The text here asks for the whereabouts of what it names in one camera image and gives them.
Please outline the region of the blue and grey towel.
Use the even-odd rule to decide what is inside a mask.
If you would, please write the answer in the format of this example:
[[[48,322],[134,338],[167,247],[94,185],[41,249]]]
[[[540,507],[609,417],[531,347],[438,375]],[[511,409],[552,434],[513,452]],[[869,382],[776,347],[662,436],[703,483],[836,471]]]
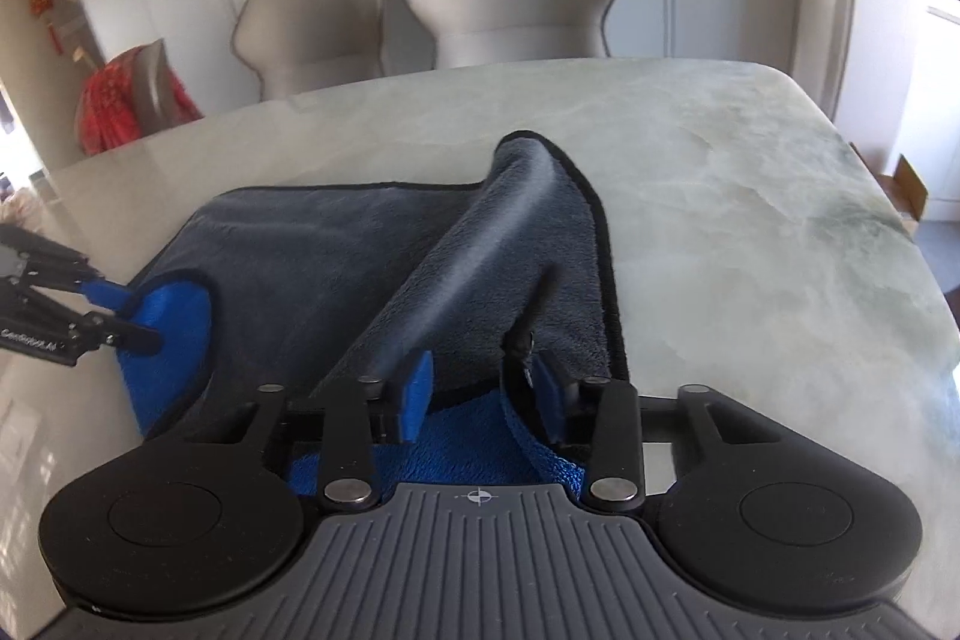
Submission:
[[[233,413],[265,383],[308,398],[410,354],[433,388],[410,445],[374,452],[386,486],[583,486],[501,390],[509,330],[545,275],[535,346],[576,377],[628,374],[601,200],[566,154],[517,131],[477,184],[247,187],[197,209],[135,276],[124,315],[160,331],[122,353],[140,432]]]

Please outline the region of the chair with red cloth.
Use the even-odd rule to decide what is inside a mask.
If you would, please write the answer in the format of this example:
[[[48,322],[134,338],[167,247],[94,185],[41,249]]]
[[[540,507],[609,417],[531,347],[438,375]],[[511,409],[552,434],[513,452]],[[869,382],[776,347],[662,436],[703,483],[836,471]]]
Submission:
[[[75,138],[86,156],[96,156],[202,117],[158,39],[93,71],[78,101]]]

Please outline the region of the beige chair left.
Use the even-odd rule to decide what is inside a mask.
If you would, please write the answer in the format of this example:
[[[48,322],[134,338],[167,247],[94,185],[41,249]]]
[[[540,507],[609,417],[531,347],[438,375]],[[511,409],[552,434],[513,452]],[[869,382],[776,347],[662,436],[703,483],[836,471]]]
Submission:
[[[384,0],[245,0],[236,57],[264,101],[384,74]]]

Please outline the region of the cardboard box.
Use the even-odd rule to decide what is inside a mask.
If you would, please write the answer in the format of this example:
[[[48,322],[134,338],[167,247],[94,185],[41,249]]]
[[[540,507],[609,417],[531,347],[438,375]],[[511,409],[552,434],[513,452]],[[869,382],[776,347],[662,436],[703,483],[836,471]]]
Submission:
[[[861,151],[856,148],[854,143],[850,144],[850,148],[856,154],[857,159],[871,172],[872,178],[882,188],[887,200],[892,203],[901,224],[908,232],[908,236],[916,236],[916,230],[919,229],[919,224],[923,221],[924,211],[926,211],[926,205],[928,204],[929,190],[921,181],[921,177],[914,170],[910,161],[903,154],[900,154],[896,158],[895,169],[893,169],[892,174],[880,174],[878,170],[872,169],[867,164],[866,158],[862,156]]]

